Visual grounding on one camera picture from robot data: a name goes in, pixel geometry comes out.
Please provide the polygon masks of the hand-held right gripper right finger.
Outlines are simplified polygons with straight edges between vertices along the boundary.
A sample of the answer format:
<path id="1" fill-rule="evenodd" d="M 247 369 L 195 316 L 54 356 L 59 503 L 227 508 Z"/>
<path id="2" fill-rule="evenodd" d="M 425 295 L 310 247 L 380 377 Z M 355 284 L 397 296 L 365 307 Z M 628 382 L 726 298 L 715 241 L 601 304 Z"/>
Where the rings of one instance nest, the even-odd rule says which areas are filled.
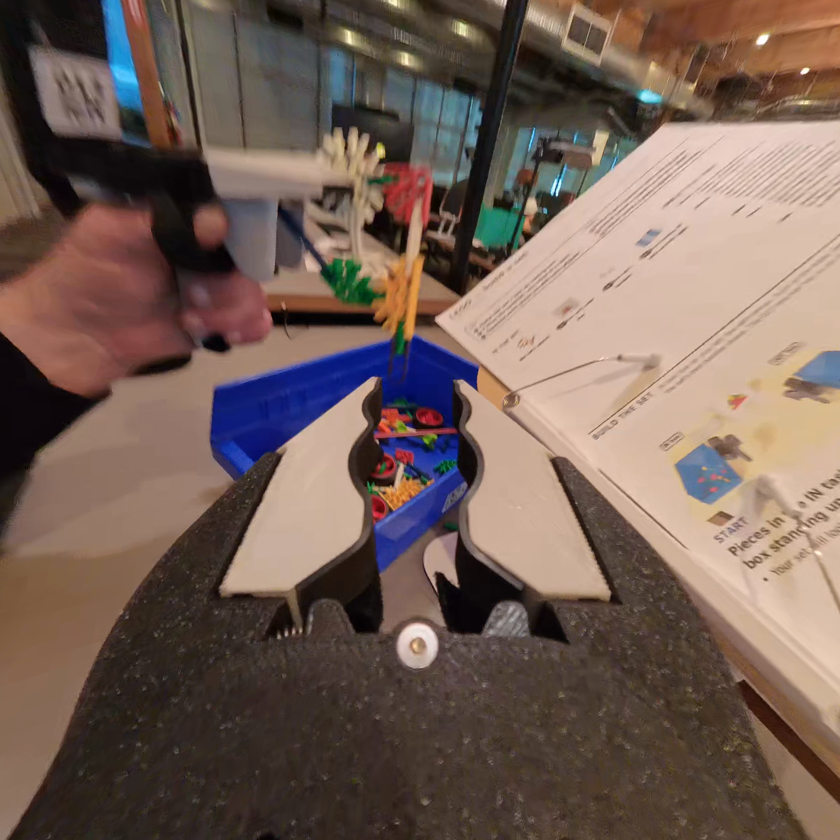
<path id="1" fill-rule="evenodd" d="M 466 381 L 453 382 L 459 537 L 468 561 L 542 601 L 609 602 L 612 590 L 554 467 L 553 454 Z"/>

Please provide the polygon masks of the person's left hand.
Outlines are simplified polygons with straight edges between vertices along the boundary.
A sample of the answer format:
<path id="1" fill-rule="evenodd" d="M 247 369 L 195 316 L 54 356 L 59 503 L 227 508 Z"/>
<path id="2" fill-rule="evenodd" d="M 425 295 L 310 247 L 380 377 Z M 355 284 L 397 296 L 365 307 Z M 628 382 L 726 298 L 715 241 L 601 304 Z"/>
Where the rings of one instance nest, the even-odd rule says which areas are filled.
<path id="1" fill-rule="evenodd" d="M 51 384 L 85 397 L 215 334 L 241 345 L 271 327 L 265 292 L 237 271 L 178 292 L 144 209 L 89 206 L 47 257 L 2 285 L 2 335 Z"/>

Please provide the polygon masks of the metal ventilation duct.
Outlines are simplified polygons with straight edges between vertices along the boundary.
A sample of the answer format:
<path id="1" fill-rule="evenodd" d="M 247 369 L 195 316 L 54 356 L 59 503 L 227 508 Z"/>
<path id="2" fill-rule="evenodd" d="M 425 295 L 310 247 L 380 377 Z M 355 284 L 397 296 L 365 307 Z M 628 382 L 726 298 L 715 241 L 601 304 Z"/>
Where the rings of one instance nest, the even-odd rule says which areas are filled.
<path id="1" fill-rule="evenodd" d="M 506 2 L 268 1 L 268 20 L 300 27 L 354 57 L 403 73 L 488 78 Z M 526 61 L 546 61 L 630 88 L 663 92 L 669 71 L 616 42 L 617 17 L 582 2 L 528 2 L 520 36 Z"/>

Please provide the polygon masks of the pile of colourful construction pieces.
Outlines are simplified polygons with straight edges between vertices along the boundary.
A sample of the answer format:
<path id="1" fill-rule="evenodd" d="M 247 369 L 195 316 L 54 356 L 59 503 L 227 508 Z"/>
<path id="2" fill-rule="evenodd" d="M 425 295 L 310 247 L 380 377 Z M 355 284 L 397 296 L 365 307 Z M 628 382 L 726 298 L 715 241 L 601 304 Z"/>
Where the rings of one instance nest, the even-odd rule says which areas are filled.
<path id="1" fill-rule="evenodd" d="M 457 466 L 455 427 L 446 420 L 441 428 L 416 427 L 413 413 L 419 406 L 427 405 L 400 396 L 387 402 L 381 410 L 374 440 L 381 448 L 381 459 L 384 452 L 395 458 L 397 472 L 392 484 L 374 483 L 370 475 L 366 479 L 376 524 L 404 508 L 426 489 L 436 488 Z"/>

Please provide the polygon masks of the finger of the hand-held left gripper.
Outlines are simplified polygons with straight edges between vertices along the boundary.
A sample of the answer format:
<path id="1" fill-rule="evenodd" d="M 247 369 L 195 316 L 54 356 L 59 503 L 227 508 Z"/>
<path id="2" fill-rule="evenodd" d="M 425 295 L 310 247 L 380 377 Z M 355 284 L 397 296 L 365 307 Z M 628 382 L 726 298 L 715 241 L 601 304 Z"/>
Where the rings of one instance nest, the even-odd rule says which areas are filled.
<path id="1" fill-rule="evenodd" d="M 220 198 L 317 198 L 324 189 L 349 187 L 318 154 L 285 150 L 205 150 Z"/>

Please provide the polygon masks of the blue parts bin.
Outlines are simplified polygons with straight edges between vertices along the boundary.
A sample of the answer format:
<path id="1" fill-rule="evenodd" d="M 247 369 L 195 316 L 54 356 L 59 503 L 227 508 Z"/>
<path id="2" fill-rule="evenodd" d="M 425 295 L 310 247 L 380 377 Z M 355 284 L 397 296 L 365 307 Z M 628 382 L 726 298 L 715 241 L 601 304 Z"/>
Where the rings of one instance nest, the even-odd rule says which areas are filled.
<path id="1" fill-rule="evenodd" d="M 263 455 L 278 449 L 373 376 L 383 380 L 383 407 L 440 415 L 452 426 L 453 381 L 477 384 L 478 367 L 423 338 L 414 338 L 406 373 L 402 360 L 389 368 L 389 343 L 327 355 L 218 386 L 213 395 L 209 443 L 214 459 L 238 480 Z M 377 563 L 385 571 L 426 531 L 457 511 L 467 484 L 457 469 L 458 438 L 439 436 L 433 447 L 382 441 L 384 450 L 413 454 L 431 481 L 414 499 L 374 525 Z"/>

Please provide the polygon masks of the printed instruction sheet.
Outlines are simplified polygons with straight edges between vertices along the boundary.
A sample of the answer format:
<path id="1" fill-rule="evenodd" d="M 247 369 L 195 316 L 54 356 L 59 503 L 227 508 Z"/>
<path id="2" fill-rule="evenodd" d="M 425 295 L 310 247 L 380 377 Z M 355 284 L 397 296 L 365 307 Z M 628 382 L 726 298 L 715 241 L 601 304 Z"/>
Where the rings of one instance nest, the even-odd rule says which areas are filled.
<path id="1" fill-rule="evenodd" d="M 437 317 L 838 731 L 838 120 L 671 123 Z"/>

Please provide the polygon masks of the black pole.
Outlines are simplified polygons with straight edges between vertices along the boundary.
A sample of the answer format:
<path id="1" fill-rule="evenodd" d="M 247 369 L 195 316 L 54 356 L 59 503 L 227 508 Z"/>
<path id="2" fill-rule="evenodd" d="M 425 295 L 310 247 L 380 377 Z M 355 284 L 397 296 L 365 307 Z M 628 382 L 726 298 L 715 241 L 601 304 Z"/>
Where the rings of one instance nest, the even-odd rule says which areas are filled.
<path id="1" fill-rule="evenodd" d="M 476 151 L 465 190 L 455 245 L 449 261 L 448 287 L 460 296 L 465 295 L 468 290 L 468 266 L 472 240 L 476 233 L 528 7 L 528 1 L 508 1 L 501 20 L 497 51 L 482 110 Z"/>

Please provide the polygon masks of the wooden post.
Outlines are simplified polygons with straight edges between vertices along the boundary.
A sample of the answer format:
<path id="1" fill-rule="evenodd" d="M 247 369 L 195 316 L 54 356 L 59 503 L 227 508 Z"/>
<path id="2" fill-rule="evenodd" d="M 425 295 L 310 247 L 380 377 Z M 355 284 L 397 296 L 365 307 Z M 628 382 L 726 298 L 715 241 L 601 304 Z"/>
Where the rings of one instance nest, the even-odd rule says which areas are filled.
<path id="1" fill-rule="evenodd" d="M 121 7 L 150 142 L 156 149 L 170 148 L 170 122 L 154 54 L 147 4 L 145 1 L 121 1 Z"/>

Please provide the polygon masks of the green storage tub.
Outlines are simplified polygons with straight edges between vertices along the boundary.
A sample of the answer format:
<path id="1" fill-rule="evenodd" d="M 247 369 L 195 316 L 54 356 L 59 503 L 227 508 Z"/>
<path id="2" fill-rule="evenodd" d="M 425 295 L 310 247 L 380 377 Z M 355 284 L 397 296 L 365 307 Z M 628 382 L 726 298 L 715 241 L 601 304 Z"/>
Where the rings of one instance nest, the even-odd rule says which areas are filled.
<path id="1" fill-rule="evenodd" d="M 526 217 L 519 209 L 483 205 L 479 211 L 473 239 L 487 249 L 504 249 L 522 234 Z"/>

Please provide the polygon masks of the colourful construction toy model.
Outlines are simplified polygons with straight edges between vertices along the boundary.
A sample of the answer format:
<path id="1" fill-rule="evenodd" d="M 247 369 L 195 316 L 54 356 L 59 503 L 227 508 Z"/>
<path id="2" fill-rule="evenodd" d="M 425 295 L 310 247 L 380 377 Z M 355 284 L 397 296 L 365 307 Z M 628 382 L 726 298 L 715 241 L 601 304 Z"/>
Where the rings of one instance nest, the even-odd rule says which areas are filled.
<path id="1" fill-rule="evenodd" d="M 340 205 L 336 218 L 350 238 L 349 256 L 325 259 L 307 236 L 303 222 L 283 206 L 278 207 L 278 220 L 280 231 L 290 234 L 303 252 L 314 258 L 321 278 L 337 300 L 373 311 L 374 321 L 391 341 L 388 373 L 393 373 L 394 362 L 400 360 L 405 379 L 417 325 L 424 273 L 422 241 L 433 177 L 426 166 L 385 163 L 384 154 L 382 143 L 373 143 L 368 133 L 360 133 L 355 126 L 325 133 L 316 153 L 317 162 L 326 165 L 330 174 L 344 178 L 339 187 L 349 197 Z M 364 227 L 383 210 L 396 210 L 397 220 L 406 223 L 405 245 L 389 262 L 367 265 L 362 246 Z"/>

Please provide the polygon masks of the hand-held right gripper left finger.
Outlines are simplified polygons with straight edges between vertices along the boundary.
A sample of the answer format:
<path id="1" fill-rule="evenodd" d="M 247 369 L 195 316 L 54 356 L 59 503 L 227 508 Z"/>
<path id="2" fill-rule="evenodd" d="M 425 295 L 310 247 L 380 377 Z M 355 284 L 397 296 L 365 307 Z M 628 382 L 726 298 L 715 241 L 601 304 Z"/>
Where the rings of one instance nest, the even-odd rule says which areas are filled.
<path id="1" fill-rule="evenodd" d="M 366 482 L 383 457 L 375 440 L 382 396 L 382 378 L 374 375 L 279 447 L 220 597 L 280 600 L 298 630 L 316 602 L 331 600 L 356 631 L 380 629 L 382 582 Z"/>

